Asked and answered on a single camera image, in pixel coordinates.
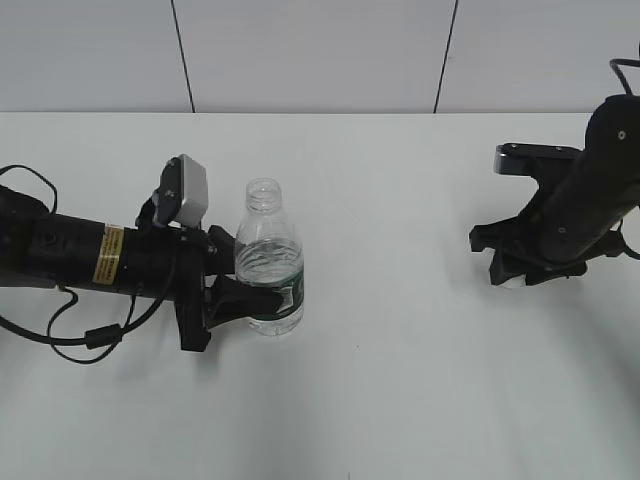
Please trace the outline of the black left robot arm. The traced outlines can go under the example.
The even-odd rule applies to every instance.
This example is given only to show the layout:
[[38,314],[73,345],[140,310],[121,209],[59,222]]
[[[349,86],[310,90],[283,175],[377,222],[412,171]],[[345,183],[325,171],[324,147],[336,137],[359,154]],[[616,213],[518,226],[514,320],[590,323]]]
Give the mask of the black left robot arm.
[[208,231],[157,227],[145,203],[133,228],[51,212],[41,201],[1,190],[1,284],[83,289],[173,303],[180,347],[206,349],[211,329],[276,313],[281,294],[234,279],[234,239]]

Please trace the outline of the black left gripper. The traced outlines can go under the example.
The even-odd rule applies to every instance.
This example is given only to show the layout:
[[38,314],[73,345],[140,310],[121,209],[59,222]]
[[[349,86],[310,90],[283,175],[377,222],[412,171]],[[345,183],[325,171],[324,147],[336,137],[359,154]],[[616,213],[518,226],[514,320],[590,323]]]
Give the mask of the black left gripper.
[[121,292],[174,305],[180,347],[206,349],[211,330],[224,323],[256,315],[275,314],[282,295],[270,288],[245,285],[218,276],[204,289],[208,274],[234,274],[235,238],[212,225],[207,234],[195,228],[125,230],[121,252]]

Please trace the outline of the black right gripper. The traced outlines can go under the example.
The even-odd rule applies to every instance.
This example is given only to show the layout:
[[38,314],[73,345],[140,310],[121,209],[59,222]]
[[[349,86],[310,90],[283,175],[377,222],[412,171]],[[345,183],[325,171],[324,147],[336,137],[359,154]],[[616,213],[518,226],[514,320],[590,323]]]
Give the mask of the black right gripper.
[[474,226],[470,247],[473,252],[493,251],[489,267],[492,286],[501,287],[520,275],[525,275],[526,286],[580,277],[592,259],[631,254],[621,229],[615,226],[623,216],[622,212],[602,209],[521,212]]

